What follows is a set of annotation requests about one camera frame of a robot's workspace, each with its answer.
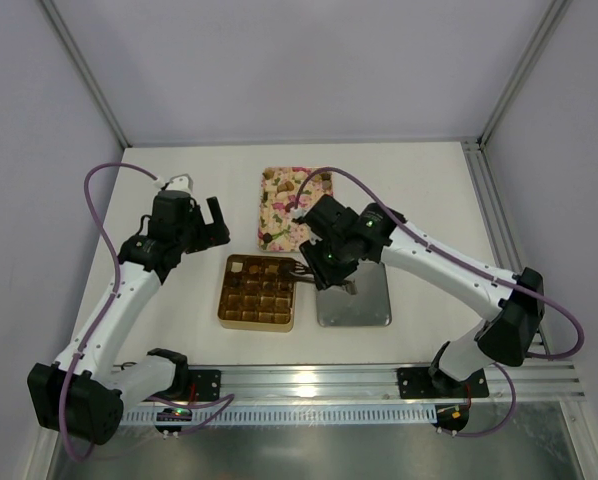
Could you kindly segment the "silver tin lid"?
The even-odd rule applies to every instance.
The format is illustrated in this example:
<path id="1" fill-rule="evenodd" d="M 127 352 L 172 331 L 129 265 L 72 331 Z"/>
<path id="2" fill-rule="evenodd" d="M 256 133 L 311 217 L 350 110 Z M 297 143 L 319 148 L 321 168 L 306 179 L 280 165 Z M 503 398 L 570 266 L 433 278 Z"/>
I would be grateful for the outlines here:
<path id="1" fill-rule="evenodd" d="M 386 268 L 360 263 L 346 287 L 316 292 L 318 323 L 325 328 L 387 327 L 392 323 Z"/>

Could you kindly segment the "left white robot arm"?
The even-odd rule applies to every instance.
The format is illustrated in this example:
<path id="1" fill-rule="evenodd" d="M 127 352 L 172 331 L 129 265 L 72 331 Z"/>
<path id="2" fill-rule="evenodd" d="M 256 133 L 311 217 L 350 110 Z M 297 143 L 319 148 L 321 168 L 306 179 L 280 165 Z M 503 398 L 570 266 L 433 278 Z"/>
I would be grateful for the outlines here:
<path id="1" fill-rule="evenodd" d="M 187 398 L 185 355 L 150 350 L 124 372 L 113 364 L 140 313 L 186 254 L 223 246 L 230 232 L 219 201 L 207 200 L 211 223 L 185 191 L 163 190 L 144 216 L 147 231 L 122 244 L 113 279 L 72 344 L 50 365 L 35 364 L 27 385 L 38 423 L 93 445 L 107 443 L 122 416 L 152 396 Z"/>

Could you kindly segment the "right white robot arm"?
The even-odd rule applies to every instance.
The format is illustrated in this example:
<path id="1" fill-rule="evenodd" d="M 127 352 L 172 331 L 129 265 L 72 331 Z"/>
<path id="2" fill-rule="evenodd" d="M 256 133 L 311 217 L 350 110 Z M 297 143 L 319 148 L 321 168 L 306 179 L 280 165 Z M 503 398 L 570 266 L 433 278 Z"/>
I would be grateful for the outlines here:
<path id="1" fill-rule="evenodd" d="M 438 395 L 461 394 L 471 375 L 493 363 L 524 363 L 544 315 L 538 272 L 515 274 L 449 251 L 378 202 L 356 213 L 324 195 L 308 210 L 289 212 L 308 229 L 300 253 L 318 289 L 342 286 L 361 263 L 374 262 L 416 276 L 479 316 L 475 327 L 445 342 L 432 360 L 427 375 Z"/>

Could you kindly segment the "metal tongs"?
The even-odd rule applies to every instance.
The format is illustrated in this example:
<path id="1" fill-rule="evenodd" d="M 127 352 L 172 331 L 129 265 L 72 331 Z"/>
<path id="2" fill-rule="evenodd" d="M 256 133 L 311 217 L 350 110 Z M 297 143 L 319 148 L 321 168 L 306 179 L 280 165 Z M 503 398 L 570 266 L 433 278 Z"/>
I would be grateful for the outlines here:
<path id="1" fill-rule="evenodd" d="M 284 267 L 281 270 L 281 276 L 294 282 L 311 284 L 319 291 L 325 291 L 329 288 L 330 290 L 338 290 L 348 295 L 358 294 L 356 284 L 354 281 L 351 280 L 345 280 L 341 284 L 331 285 L 328 288 L 319 287 L 317 285 L 317 280 L 314 276 L 313 271 L 307 265 L 304 265 L 300 262 L 295 262 L 293 265 L 289 267 Z"/>

